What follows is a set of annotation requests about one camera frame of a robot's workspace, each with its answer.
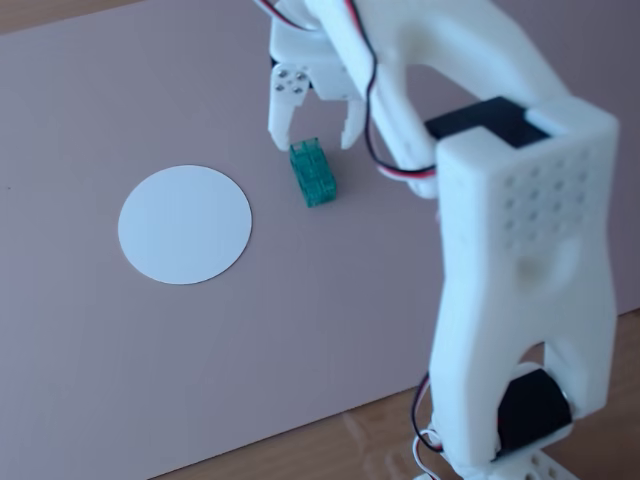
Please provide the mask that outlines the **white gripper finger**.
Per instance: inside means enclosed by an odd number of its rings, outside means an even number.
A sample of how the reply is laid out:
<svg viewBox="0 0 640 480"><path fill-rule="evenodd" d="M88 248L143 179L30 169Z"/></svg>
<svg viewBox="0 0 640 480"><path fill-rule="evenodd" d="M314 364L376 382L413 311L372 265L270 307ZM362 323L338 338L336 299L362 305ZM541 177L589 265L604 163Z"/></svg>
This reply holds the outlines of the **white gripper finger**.
<svg viewBox="0 0 640 480"><path fill-rule="evenodd" d="M290 127L295 110L300 107L310 89L308 74L299 66L278 63L271 71L268 132L281 151L291 145Z"/></svg>
<svg viewBox="0 0 640 480"><path fill-rule="evenodd" d="M341 148L350 149L363 131L363 101L349 100L344 127L341 133Z"/></svg>

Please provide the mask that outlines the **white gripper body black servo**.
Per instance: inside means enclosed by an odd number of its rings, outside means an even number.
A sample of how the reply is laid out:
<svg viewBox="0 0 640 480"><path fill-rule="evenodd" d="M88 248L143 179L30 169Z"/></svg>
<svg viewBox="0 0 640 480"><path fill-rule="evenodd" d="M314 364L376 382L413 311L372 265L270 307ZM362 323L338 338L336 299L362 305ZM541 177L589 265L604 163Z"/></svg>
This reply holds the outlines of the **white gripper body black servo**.
<svg viewBox="0 0 640 480"><path fill-rule="evenodd" d="M309 90L325 101L358 101L358 92L336 49L303 1L278 1L276 9L294 23L274 20L270 56L275 90L296 101Z"/></svg>

